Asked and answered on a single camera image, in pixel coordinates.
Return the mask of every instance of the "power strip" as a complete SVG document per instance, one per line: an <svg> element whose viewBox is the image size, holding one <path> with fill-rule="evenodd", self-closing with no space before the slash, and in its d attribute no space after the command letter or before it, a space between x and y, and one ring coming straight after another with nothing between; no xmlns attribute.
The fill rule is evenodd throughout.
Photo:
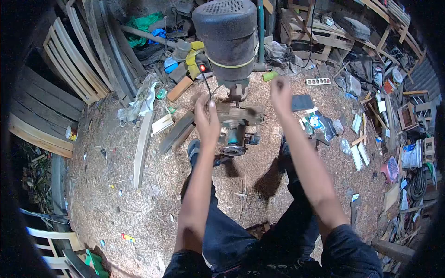
<svg viewBox="0 0 445 278"><path fill-rule="evenodd" d="M310 78L310 79L306 79L306 84L308 86L328 85L330 83L331 83L331 79L330 78Z"/></svg>

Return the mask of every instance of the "person's left hand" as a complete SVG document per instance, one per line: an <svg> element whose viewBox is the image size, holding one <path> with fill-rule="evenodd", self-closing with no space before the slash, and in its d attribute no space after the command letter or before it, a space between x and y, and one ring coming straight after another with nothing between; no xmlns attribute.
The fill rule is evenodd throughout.
<svg viewBox="0 0 445 278"><path fill-rule="evenodd" d="M209 95L203 94L195 104L195 124L201 140L201 148L215 149L221 133L221 126L216 113L216 106L214 101L209 101L208 109L210 112L210 121L204 112L204 106L207 103Z"/></svg>

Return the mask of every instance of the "black power cord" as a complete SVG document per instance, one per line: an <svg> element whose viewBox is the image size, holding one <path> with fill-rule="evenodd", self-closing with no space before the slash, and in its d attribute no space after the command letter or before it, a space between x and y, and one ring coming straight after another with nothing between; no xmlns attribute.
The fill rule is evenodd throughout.
<svg viewBox="0 0 445 278"><path fill-rule="evenodd" d="M311 19L311 31L312 31L312 27L314 26L314 15L315 15L315 8L316 8L316 6L317 6L317 0L314 1L314 12L312 13L312 19ZM311 32L311 48L310 48L310 52L309 52L309 59L307 60L307 63L303 67L296 64L300 68L307 67L307 65L309 64L309 61L311 60L311 55L312 55L312 36L314 36L314 32L313 31Z"/></svg>

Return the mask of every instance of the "forearm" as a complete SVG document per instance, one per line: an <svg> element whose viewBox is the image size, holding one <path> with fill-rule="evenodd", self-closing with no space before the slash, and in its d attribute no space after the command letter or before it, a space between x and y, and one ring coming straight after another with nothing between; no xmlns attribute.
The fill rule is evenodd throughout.
<svg viewBox="0 0 445 278"><path fill-rule="evenodd" d="M175 252L202 251L202 240L209 213L214 147L202 146L194 166L178 217Z"/></svg>
<svg viewBox="0 0 445 278"><path fill-rule="evenodd" d="M301 186L328 230L347 224L332 179L291 112L279 116Z"/></svg>

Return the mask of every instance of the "black t-shirt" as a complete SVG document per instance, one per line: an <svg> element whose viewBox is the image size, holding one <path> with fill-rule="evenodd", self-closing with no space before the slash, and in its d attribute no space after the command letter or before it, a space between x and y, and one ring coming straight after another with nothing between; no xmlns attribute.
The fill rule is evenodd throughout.
<svg viewBox="0 0 445 278"><path fill-rule="evenodd" d="M216 276L217 278L300 278L300 277L367 277L382 278L380 261L373 248L363 243L349 225L335 228L326 238L321 255L323 267L315 260L297 261L292 265L252 264L240 265ZM181 250L173 254L164 278L213 276L201 254L191 250Z"/></svg>

